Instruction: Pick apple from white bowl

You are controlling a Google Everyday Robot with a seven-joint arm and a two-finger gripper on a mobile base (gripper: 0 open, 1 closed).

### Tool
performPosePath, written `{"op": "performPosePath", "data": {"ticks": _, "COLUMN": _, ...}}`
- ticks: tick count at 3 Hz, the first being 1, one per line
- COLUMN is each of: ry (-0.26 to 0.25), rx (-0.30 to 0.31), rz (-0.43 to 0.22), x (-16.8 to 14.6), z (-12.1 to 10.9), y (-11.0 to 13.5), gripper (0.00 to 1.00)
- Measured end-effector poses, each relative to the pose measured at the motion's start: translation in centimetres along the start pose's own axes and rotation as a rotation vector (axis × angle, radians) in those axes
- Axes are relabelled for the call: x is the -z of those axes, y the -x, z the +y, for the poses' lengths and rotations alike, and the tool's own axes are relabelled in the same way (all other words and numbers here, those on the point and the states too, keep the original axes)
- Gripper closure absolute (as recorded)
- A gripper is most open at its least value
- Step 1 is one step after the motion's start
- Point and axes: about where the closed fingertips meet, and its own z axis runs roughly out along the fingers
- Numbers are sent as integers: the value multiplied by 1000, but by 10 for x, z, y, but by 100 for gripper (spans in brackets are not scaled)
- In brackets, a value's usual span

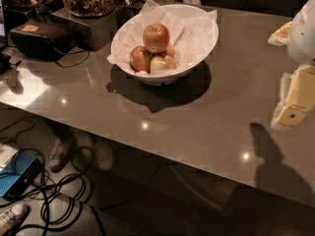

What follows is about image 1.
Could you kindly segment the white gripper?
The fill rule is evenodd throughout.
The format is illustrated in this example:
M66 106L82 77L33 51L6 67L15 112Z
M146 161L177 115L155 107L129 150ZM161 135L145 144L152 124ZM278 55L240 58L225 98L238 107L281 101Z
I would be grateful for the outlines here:
M268 43L287 45L290 58L300 65L281 78L280 102L271 127L287 131L299 125L315 107L315 0L308 0L291 22L273 32Z

